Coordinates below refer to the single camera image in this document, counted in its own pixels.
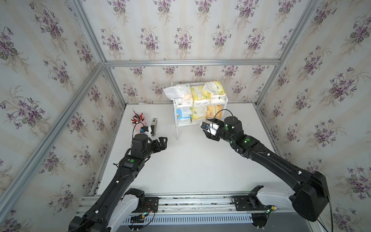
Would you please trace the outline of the orange tissue pack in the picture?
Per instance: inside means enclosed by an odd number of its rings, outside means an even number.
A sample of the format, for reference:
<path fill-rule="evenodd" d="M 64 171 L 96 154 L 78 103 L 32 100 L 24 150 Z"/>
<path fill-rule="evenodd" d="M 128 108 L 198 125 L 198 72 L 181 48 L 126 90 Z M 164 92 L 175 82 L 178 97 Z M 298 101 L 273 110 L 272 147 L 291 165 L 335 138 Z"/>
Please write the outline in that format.
<path fill-rule="evenodd" d="M 223 114 L 223 105 L 209 105 L 207 106 L 206 117 L 207 119 L 221 119 Z"/>

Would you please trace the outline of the pale yellow tissue pack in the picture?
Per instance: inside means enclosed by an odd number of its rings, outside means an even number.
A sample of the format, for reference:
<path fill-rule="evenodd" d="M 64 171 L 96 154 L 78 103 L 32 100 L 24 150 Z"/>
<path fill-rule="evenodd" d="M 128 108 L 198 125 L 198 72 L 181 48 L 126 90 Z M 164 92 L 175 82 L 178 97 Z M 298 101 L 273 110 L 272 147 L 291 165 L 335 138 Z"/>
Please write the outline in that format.
<path fill-rule="evenodd" d="M 191 120 L 196 121 L 200 119 L 205 119 L 207 116 L 207 107 L 200 106 L 200 107 L 190 107 L 191 110 Z"/>

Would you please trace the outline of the blue tissue pack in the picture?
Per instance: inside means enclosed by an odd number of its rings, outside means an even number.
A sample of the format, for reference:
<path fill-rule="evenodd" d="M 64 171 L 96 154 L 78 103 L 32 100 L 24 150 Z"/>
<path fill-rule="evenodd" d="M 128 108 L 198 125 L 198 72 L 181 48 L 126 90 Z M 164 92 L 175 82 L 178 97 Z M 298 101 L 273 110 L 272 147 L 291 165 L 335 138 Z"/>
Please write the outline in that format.
<path fill-rule="evenodd" d="M 190 108 L 179 108 L 176 110 L 176 121 L 178 124 L 186 124 L 191 122 L 192 111 Z"/>

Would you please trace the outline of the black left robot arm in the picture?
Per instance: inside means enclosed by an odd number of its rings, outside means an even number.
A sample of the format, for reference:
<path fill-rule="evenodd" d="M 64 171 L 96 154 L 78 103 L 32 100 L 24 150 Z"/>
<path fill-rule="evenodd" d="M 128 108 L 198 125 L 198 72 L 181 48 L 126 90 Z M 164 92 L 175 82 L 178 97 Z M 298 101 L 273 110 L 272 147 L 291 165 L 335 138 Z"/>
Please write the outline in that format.
<path fill-rule="evenodd" d="M 110 184 L 95 204 L 82 216 L 74 217 L 69 232 L 115 232 L 124 219 L 144 203 L 144 192 L 138 189 L 125 195 L 147 160 L 167 148 L 167 137 L 152 140 L 146 134 L 136 134 L 131 147 L 117 164 Z"/>

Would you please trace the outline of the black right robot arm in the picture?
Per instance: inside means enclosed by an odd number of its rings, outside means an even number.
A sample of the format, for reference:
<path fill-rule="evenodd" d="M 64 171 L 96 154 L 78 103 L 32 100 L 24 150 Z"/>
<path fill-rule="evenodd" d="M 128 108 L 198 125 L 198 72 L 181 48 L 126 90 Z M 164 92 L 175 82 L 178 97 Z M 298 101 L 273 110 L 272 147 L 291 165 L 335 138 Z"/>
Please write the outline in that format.
<path fill-rule="evenodd" d="M 205 136 L 214 141 L 224 140 L 244 158 L 251 159 L 283 180 L 290 189 L 279 191 L 258 185 L 246 200 L 235 199 L 237 206 L 254 210 L 278 206 L 295 210 L 308 221 L 315 222 L 330 202 L 326 178 L 318 171 L 311 173 L 281 158 L 263 143 L 243 132 L 242 122 L 235 116 L 209 119 L 200 124 Z"/>

